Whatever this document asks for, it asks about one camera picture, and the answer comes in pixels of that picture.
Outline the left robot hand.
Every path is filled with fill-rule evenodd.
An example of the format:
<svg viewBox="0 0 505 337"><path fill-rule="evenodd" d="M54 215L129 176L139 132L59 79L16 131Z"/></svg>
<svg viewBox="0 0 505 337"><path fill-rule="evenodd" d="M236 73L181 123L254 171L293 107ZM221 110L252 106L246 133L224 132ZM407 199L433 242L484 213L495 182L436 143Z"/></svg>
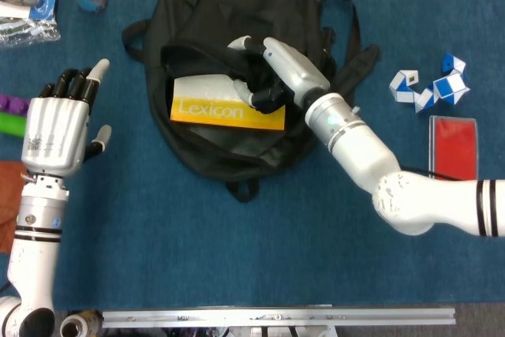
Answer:
<svg viewBox="0 0 505 337"><path fill-rule="evenodd" d="M102 58L92 68L65 69L31 99L21 153L30 175L67 178L105 152L112 127L103 125L92 140L88 127L109 67L110 61Z"/></svg>

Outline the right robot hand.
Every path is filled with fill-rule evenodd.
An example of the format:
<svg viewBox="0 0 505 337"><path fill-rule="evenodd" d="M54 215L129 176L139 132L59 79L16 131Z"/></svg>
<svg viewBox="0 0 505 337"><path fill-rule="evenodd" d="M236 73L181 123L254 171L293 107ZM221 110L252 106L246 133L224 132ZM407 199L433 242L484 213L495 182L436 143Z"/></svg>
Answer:
<svg viewBox="0 0 505 337"><path fill-rule="evenodd" d="M277 39L267 37L259 43L251 36L242 36L229 43L228 47L260 54L281 80L278 87L272 86L256 93L251 92L244 81L234 80L234 89L239 98L261 113L269 114L282 107L285 95L296 106L304 108L310 96L322 96L330 90L330 81L307 57Z"/></svg>

